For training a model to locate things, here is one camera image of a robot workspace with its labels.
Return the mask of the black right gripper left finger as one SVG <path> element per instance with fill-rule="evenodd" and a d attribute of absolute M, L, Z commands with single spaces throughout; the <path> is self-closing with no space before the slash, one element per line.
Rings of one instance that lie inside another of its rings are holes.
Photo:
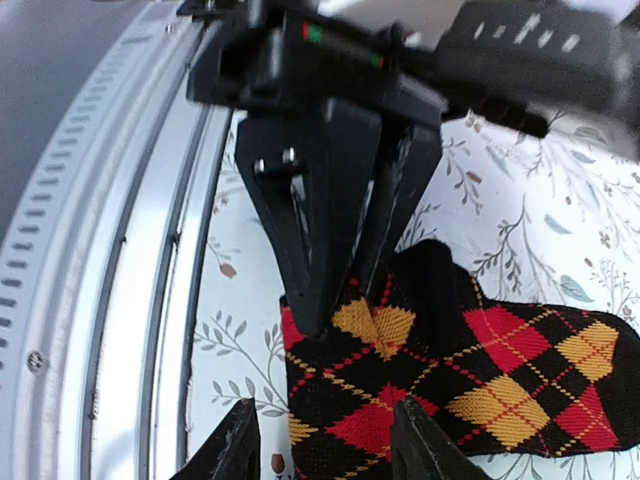
<path fill-rule="evenodd" d="M 240 399 L 171 480 L 258 480 L 260 448 L 255 401 Z"/>

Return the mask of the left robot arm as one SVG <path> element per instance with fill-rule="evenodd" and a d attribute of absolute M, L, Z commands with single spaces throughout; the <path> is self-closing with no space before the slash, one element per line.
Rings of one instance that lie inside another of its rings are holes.
<path fill-rule="evenodd" d="M 311 1 L 187 1 L 209 37 L 190 100 L 243 110 L 235 160 L 298 330 L 324 334 L 356 278 L 377 295 L 441 158 L 444 122 L 477 113 L 544 137 L 544 108 L 639 126 L 639 27 L 544 1 L 468 1 L 436 47 Z"/>

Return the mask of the black red orange argyle sock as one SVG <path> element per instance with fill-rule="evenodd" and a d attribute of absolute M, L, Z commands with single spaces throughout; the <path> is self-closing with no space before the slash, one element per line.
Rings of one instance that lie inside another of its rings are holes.
<path fill-rule="evenodd" d="M 281 319 L 302 479 L 389 478 L 393 411 L 408 397 L 469 456 L 639 442 L 636 331 L 605 312 L 491 299 L 439 241 L 394 255 L 374 303 L 348 282 L 321 339 L 288 305 Z"/>

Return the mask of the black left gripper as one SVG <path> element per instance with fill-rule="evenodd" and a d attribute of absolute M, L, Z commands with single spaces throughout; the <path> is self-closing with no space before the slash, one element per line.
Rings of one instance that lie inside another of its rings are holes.
<path fill-rule="evenodd" d="M 354 258 L 370 302 L 441 159 L 442 123 L 473 110 L 537 138 L 549 131 L 522 103 L 444 79 L 398 23 L 371 32 L 309 1 L 188 1 L 185 14 L 211 35 L 188 98 L 257 112 L 238 125 L 235 161 L 305 336 L 331 319 L 375 161 Z M 380 140 L 379 114 L 414 124 L 388 123 Z"/>

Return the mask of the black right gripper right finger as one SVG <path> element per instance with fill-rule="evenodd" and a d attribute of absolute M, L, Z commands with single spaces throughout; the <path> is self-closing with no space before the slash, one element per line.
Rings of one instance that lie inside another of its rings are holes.
<path fill-rule="evenodd" d="M 391 453 L 393 480 L 490 480 L 412 396 L 395 406 Z"/>

